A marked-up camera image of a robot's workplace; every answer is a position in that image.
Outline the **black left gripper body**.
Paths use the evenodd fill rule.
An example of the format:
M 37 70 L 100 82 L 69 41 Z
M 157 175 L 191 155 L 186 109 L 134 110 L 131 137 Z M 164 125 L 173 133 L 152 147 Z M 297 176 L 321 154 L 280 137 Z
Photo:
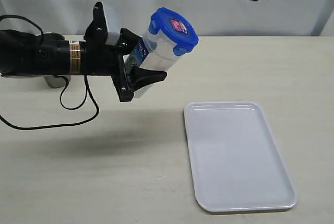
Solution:
M 93 7 L 93 19 L 84 34 L 85 54 L 82 59 L 81 73 L 92 76 L 110 76 L 121 102 L 130 102 L 134 97 L 122 52 L 118 46 L 106 45 L 107 27 L 103 11 L 103 2 Z

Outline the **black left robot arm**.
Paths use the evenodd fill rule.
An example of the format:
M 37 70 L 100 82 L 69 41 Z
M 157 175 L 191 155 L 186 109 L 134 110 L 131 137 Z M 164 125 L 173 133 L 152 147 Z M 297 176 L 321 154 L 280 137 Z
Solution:
M 133 64 L 130 55 L 142 38 L 126 28 L 111 27 L 111 10 L 102 2 L 93 7 L 93 19 L 82 41 L 40 32 L 1 30 L 1 75 L 7 78 L 38 76 L 110 76 L 121 102 L 132 101 L 139 89 L 164 81 L 167 73 Z

